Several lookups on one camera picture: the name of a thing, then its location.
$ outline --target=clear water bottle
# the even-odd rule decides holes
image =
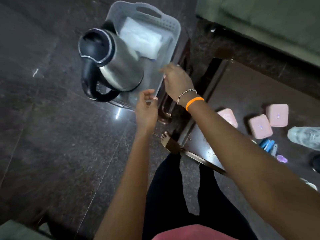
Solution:
[[[288,131],[290,141],[320,151],[320,127],[293,127]]]

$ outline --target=person's right hand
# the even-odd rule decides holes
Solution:
[[[194,89],[191,78],[180,66],[169,63],[160,69],[160,72],[164,72],[165,91],[175,102],[184,91]],[[185,108],[187,103],[195,97],[197,97],[195,92],[187,92],[182,95],[179,104]]]

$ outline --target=black kettle handle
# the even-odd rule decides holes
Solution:
[[[109,102],[114,100],[119,94],[119,91],[109,91],[106,94],[102,94],[97,91],[97,83],[102,76],[99,67],[96,63],[89,59],[83,59],[83,69],[81,77],[81,85],[84,93],[97,102]]]

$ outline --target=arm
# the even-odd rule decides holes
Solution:
[[[174,99],[193,88],[189,76],[168,65],[166,91]],[[180,99],[186,107],[196,97],[188,92]],[[188,108],[206,140],[254,210],[286,239],[316,239],[320,223],[320,196],[285,165],[252,143],[204,101]]]
[[[149,143],[158,119],[154,90],[140,93],[137,132],[120,185],[94,239],[141,240],[148,189]],[[153,99],[150,106],[145,100]]]

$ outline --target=white package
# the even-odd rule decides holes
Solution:
[[[141,56],[152,60],[157,59],[162,44],[160,34],[127,17],[119,37]]]

